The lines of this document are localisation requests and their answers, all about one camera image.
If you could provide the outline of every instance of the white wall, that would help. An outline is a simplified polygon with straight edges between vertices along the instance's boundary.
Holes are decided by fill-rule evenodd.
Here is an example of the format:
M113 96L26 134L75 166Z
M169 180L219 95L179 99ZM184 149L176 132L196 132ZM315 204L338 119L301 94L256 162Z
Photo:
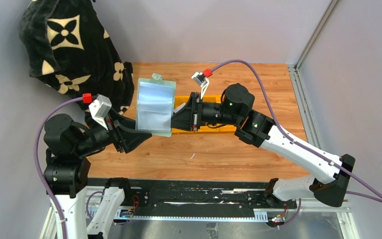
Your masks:
M97 0L123 60L295 63L330 0Z
M382 192L382 1L341 1L301 75L324 148L352 154L355 174ZM382 238L382 204L348 198L361 238Z
M17 34L27 5L27 0L0 0L0 239L39 237L50 202L34 167L34 134L43 118L67 100L28 76ZM80 119L76 106L65 112Z

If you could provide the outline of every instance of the black blanket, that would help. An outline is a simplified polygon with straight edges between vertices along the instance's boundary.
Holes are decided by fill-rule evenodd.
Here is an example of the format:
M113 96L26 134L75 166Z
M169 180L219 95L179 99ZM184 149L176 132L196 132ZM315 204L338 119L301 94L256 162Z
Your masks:
M129 108L132 65L120 60L90 0L33 0L18 30L31 77L70 98L105 95L120 114Z

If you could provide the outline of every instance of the red cable connector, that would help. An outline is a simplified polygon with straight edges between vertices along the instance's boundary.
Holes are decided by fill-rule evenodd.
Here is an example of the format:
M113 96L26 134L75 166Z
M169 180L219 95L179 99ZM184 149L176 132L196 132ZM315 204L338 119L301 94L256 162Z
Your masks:
M211 75L213 75L213 73L211 72L211 70L209 68L205 69L203 71L203 74L205 77L210 77Z
M85 104L90 104L91 102L93 102L93 96L90 93L83 94L83 102Z

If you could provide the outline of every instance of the wooden tabletop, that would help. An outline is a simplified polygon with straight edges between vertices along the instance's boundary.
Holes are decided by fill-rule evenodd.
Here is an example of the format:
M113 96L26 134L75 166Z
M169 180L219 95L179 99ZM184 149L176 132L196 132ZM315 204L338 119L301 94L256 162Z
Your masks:
M134 63L135 83L138 78L151 78L158 73L164 80L177 82L177 96L199 91L191 79L211 63ZM253 64L266 88L274 112L288 131L305 139L304 128L285 64ZM240 83L255 96L253 109L271 116L253 73L243 64L229 64L210 77L207 95L220 95L231 84ZM136 95L124 114L135 119ZM233 132L183 133L171 137L154 136L133 152L116 152L111 145L102 153L89 157L90 177L127 177L136 179L184 179L269 181L307 175L308 173L273 152L246 145Z

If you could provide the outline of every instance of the yellow tray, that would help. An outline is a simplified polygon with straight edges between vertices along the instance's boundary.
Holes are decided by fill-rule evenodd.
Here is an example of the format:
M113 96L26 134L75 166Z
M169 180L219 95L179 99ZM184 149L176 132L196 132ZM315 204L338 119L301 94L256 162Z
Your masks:
M220 103L221 95L213 95L213 96L204 96L205 102L215 102ZM174 108L180 106L182 103L188 102L189 96L175 96L175 104ZM209 128L207 126L201 126L198 131L185 131L173 128L172 133L207 133L207 132L235 132L236 127L233 125L226 125L220 128Z

